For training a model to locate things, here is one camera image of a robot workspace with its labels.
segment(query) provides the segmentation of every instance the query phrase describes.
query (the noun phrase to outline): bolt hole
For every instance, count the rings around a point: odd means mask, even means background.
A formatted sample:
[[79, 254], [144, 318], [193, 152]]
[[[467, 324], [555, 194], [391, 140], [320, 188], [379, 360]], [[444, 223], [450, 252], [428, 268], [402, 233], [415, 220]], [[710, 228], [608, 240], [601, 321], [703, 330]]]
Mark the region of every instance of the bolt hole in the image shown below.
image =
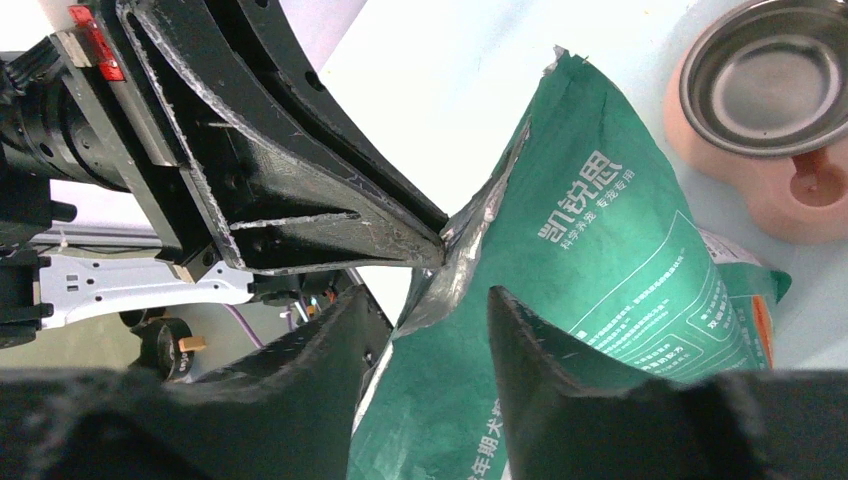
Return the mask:
[[306, 83], [308, 83], [309, 86], [314, 88], [315, 90], [319, 92], [327, 90], [327, 87], [325, 87], [324, 84], [321, 83], [321, 80], [318, 78], [318, 74], [313, 72], [312, 70], [306, 72], [305, 77]]
[[39, 143], [38, 148], [40, 148], [41, 151], [44, 152], [44, 154], [47, 155], [48, 157], [53, 156], [53, 150], [50, 150], [50, 147], [48, 147], [47, 145], [45, 145], [43, 143]]
[[204, 267], [211, 267], [213, 263], [215, 263], [215, 254], [212, 252], [206, 252], [203, 254], [203, 258], [200, 260], [203, 262]]

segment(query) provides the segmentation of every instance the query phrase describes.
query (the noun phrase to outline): stainless steel bowl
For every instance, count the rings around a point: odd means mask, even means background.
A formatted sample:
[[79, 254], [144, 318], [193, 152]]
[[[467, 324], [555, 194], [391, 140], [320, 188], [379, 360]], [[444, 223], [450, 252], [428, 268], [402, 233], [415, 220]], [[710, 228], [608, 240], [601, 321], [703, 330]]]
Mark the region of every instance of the stainless steel bowl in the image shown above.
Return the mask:
[[848, 133], [848, 5], [767, 0], [716, 22], [680, 75], [683, 113], [719, 148], [786, 157]]

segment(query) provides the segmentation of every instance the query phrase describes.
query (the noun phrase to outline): green bag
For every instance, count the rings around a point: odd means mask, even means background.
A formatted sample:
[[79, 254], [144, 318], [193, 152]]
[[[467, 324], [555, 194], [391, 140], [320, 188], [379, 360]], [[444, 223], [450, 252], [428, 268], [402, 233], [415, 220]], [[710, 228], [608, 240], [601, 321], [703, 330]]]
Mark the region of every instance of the green bag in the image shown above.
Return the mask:
[[[580, 57], [566, 53], [547, 73], [492, 178], [443, 233], [447, 266], [413, 274], [391, 358], [360, 407], [351, 479], [504, 475], [493, 285], [641, 371], [634, 383], [762, 368], [671, 166], [627, 100]], [[559, 360], [597, 376], [581, 356]]]
[[772, 338], [774, 324], [771, 312], [789, 290], [792, 278], [780, 270], [769, 269], [756, 256], [715, 233], [699, 229], [707, 251], [719, 274], [736, 312], [742, 338], [756, 355], [759, 368], [774, 365]]

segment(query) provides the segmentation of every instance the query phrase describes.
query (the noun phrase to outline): orange label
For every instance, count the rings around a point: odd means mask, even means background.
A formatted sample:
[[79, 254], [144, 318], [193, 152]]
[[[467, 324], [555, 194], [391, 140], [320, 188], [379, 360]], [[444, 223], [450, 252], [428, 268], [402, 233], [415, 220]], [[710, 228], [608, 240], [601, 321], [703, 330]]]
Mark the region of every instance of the orange label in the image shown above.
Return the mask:
[[751, 297], [751, 307], [754, 312], [754, 325], [757, 326], [757, 333], [760, 334], [760, 342], [763, 344], [763, 349], [766, 353], [766, 358], [769, 361], [769, 367], [774, 366], [774, 356], [772, 355], [772, 326], [771, 315], [768, 312], [766, 299], [762, 295], [754, 295]]

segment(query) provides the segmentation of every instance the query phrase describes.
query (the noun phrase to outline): metal bracket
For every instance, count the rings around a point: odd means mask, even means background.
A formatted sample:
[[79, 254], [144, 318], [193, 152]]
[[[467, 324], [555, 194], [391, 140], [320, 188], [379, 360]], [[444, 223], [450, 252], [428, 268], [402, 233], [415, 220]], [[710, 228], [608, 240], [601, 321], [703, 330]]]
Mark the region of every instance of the metal bracket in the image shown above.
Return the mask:
[[238, 305], [253, 295], [248, 285], [253, 275], [213, 265], [197, 283], [175, 278], [164, 262], [153, 258], [90, 259], [51, 255], [51, 265], [41, 270], [41, 301], [53, 305], [53, 315], [42, 319], [42, 328], [107, 313], [189, 303]]

